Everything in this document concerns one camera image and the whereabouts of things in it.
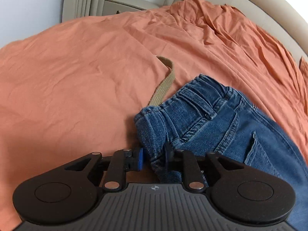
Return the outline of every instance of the beige fabric strap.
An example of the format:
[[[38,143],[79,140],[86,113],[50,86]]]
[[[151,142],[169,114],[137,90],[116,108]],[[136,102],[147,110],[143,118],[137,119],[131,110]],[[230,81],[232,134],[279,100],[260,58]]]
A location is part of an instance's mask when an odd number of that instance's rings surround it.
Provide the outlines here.
[[[166,95],[167,91],[171,87],[174,79],[174,65],[171,60],[165,58],[163,56],[157,56],[157,58],[168,68],[171,69],[170,74],[161,82],[161,84],[155,90],[148,106],[158,106],[163,102],[164,96]]]

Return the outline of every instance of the back pocket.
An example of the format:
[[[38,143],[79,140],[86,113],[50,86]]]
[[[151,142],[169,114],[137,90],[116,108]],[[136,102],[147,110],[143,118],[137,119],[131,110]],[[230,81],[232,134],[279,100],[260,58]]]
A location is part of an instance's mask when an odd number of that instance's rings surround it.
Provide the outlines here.
[[[267,156],[267,153],[258,142],[257,135],[255,132],[253,132],[253,144],[246,156],[244,163],[248,166],[254,167],[282,179],[282,176],[271,163],[269,157]]]

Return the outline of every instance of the blue denim jeans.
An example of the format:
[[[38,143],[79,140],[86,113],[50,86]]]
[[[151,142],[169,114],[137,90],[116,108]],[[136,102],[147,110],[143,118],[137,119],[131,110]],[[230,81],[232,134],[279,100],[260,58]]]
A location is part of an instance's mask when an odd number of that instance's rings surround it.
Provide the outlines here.
[[[288,223],[308,230],[308,168],[297,146],[241,92],[200,75],[160,106],[135,116],[138,137],[161,182],[180,182],[165,169],[164,145],[208,151],[245,163],[287,181],[296,204]]]

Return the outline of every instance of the silver rivet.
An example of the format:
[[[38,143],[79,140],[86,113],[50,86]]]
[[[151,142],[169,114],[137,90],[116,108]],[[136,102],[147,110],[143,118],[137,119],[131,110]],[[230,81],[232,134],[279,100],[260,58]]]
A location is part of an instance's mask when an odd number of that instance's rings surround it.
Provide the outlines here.
[[[117,189],[120,184],[116,181],[108,181],[105,183],[105,188],[107,189]]]
[[[198,181],[194,181],[189,184],[189,187],[192,189],[200,190],[203,189],[204,184]]]

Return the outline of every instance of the drawer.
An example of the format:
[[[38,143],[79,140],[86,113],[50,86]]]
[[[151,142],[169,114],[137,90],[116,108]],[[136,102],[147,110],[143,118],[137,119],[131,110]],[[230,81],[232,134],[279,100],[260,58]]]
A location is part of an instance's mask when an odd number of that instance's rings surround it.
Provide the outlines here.
[[[120,13],[126,11],[135,12],[140,11],[140,9],[105,0],[102,16],[114,15],[117,13],[117,11],[119,11]]]

